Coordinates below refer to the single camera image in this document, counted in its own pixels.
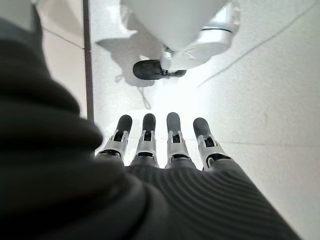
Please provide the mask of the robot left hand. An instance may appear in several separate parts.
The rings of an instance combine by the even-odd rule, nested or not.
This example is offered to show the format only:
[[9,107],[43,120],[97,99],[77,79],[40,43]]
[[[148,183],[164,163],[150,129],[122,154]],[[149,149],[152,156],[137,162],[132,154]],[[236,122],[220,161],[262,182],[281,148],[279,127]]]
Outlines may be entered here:
[[0,237],[3,240],[296,240],[242,168],[194,120],[203,170],[167,116],[168,162],[150,150],[156,119],[143,119],[139,151],[123,163],[132,119],[106,147],[75,98],[52,79],[34,0],[0,3]]

